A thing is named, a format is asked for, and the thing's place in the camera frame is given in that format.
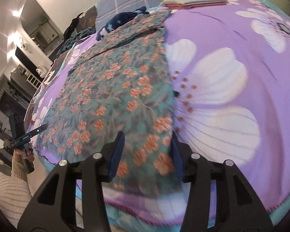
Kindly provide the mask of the person left hand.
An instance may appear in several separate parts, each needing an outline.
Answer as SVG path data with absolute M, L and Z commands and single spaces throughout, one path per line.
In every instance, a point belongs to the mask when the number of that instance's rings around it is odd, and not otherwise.
M 26 159 L 29 162 L 33 162 L 34 154 L 32 150 L 25 151 L 25 150 L 15 149 L 13 152 L 12 166 L 13 167 L 24 166 L 23 159 Z

